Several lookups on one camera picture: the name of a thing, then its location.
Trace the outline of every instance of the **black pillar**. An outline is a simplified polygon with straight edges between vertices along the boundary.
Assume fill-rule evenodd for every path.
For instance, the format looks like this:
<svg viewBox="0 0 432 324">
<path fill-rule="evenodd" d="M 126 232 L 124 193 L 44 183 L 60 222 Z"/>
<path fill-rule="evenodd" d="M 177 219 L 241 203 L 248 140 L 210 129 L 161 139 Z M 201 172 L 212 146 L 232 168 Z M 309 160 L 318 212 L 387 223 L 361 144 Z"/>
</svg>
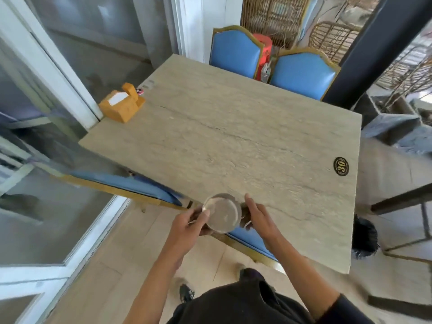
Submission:
<svg viewBox="0 0 432 324">
<path fill-rule="evenodd" d="M 350 109 L 432 18 L 432 0 L 381 0 L 323 98 Z"/>
</svg>

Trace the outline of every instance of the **red stool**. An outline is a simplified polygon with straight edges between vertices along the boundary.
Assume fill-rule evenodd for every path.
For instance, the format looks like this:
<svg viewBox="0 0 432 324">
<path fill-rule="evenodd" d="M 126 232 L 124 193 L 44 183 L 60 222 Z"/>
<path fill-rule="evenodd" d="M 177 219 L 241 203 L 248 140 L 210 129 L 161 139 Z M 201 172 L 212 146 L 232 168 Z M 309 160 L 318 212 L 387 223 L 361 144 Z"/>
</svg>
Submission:
<svg viewBox="0 0 432 324">
<path fill-rule="evenodd" d="M 260 62 L 258 65 L 258 72 L 257 72 L 257 75 L 255 77 L 255 79 L 257 81 L 261 81 L 261 70 L 263 69 L 264 64 L 270 61 L 271 47 L 273 45 L 273 42 L 272 42 L 271 38 L 268 36 L 258 34 L 258 33 L 254 33 L 253 35 L 255 36 L 255 38 L 258 41 L 260 41 L 261 43 L 264 43 L 263 55 L 260 59 Z"/>
</svg>

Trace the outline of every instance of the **person's left hand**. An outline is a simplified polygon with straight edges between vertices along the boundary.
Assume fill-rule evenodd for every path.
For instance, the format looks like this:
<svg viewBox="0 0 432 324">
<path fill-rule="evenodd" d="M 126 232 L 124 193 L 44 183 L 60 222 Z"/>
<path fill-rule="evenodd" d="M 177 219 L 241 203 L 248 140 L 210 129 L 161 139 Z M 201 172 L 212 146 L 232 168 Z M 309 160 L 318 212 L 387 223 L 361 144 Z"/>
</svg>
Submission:
<svg viewBox="0 0 432 324">
<path fill-rule="evenodd" d="M 201 212 L 201 209 L 202 207 L 191 208 L 186 212 L 178 214 L 172 222 L 171 230 L 160 256 L 174 261 L 177 268 L 180 267 L 183 257 L 197 242 L 198 236 L 211 233 L 210 229 L 203 229 L 203 226 L 209 219 L 209 211 Z M 196 215 L 198 215 L 197 220 L 189 224 Z"/>
</svg>

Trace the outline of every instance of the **black shirt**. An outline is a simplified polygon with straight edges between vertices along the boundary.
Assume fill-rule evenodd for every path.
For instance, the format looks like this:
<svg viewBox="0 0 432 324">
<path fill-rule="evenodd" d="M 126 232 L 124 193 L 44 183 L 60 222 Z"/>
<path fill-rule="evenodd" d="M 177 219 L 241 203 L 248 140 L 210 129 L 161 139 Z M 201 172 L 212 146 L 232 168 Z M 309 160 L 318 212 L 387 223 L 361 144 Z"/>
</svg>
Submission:
<svg viewBox="0 0 432 324">
<path fill-rule="evenodd" d="M 211 289 L 179 305 L 168 324 L 311 324 L 314 320 L 297 301 L 274 293 L 260 279 Z M 345 296 L 316 321 L 317 324 L 373 324 Z"/>
</svg>

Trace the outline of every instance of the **hand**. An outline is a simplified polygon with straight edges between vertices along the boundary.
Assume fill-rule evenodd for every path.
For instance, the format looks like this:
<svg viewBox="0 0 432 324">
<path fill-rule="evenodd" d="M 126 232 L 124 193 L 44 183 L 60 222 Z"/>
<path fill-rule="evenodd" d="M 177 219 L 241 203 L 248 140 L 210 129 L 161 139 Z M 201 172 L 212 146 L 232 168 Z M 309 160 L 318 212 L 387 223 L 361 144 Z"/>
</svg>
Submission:
<svg viewBox="0 0 432 324">
<path fill-rule="evenodd" d="M 210 229 L 203 229 L 209 219 L 209 210 L 201 212 L 202 207 L 189 209 L 178 214 L 172 222 L 168 238 L 162 248 L 159 257 L 173 261 L 176 268 L 180 267 L 183 257 L 197 242 L 198 236 L 211 233 Z"/>
<path fill-rule="evenodd" d="M 245 194 L 245 202 L 249 211 L 251 212 L 251 221 L 253 228 L 258 232 L 258 234 L 263 238 L 264 243 L 268 248 L 270 242 L 274 239 L 282 237 L 276 224 L 271 219 L 268 214 L 266 207 L 260 203 L 255 203 L 251 198 L 249 193 Z"/>
</svg>

